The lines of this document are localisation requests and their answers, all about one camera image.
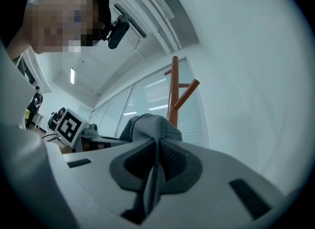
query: black camera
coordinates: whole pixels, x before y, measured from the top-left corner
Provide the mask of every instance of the black camera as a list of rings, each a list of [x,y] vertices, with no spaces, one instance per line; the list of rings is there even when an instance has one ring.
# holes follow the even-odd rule
[[[120,41],[123,39],[124,35],[129,29],[129,20],[125,15],[120,15],[117,17],[115,22],[111,22],[110,30],[103,38],[107,41],[107,46],[110,49],[115,49]]]

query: window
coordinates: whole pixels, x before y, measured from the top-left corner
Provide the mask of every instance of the window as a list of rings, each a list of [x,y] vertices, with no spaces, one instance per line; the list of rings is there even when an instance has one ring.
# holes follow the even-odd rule
[[[93,111],[90,123],[97,124],[97,127],[99,127],[99,124],[103,118],[108,102],[109,101],[105,102],[104,104],[100,105],[97,109]]]
[[[116,137],[115,132],[130,90],[131,86],[116,94],[109,100],[108,106],[106,107],[105,113],[98,127],[99,135]]]
[[[171,66],[165,67],[134,83],[110,100],[95,109],[90,123],[98,125],[99,135],[118,138],[128,120],[134,116],[151,113],[167,117],[171,75],[164,73]],[[179,63],[180,83],[193,80],[186,60]],[[185,88],[180,88],[182,95]],[[183,141],[204,147],[204,123],[196,90],[178,111],[178,129]]]

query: gray fabric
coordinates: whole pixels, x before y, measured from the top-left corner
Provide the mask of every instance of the gray fabric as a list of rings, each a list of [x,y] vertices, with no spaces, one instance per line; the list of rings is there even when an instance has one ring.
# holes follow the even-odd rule
[[[150,113],[132,117],[126,124],[119,140],[129,142],[144,138],[153,138],[156,142],[160,138],[182,140],[182,133],[164,117]]]

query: person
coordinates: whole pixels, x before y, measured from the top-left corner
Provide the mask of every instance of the person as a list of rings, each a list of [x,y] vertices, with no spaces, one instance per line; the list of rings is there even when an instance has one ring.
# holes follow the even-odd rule
[[[33,117],[36,115],[36,113],[38,113],[40,106],[43,104],[43,95],[40,93],[40,87],[37,85],[35,89],[36,89],[36,93],[28,105],[28,110],[30,111],[30,114],[25,124],[26,129],[30,128]]]
[[[59,120],[61,119],[61,117],[63,116],[64,113],[65,113],[65,108],[64,107],[61,108],[58,111],[58,113],[54,113],[52,118],[49,120],[48,130],[46,132],[46,135],[56,134],[56,132],[55,132],[56,126],[57,126]],[[56,138],[56,137],[57,137],[57,134],[56,135],[50,135],[50,136],[47,136],[47,137],[43,138],[43,141],[49,141],[49,140],[51,140],[53,138]]]
[[[34,0],[27,6],[28,0],[16,2],[1,23],[6,27],[1,39],[13,61],[29,47],[40,54],[93,46],[110,29],[109,0]]]

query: ceiling light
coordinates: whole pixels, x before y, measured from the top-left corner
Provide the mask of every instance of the ceiling light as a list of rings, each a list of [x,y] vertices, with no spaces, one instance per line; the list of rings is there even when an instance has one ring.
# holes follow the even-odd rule
[[[154,111],[154,110],[158,110],[158,109],[162,109],[162,108],[168,108],[168,105],[160,105],[160,106],[157,106],[157,107],[149,108],[148,110],[149,111]]]
[[[70,76],[71,76],[71,77],[70,77],[70,82],[71,82],[72,84],[74,84],[74,74],[75,74],[75,70],[71,68],[70,72],[71,72],[71,74],[70,74]]]
[[[137,112],[124,113],[124,115],[132,115],[132,114],[137,114]]]

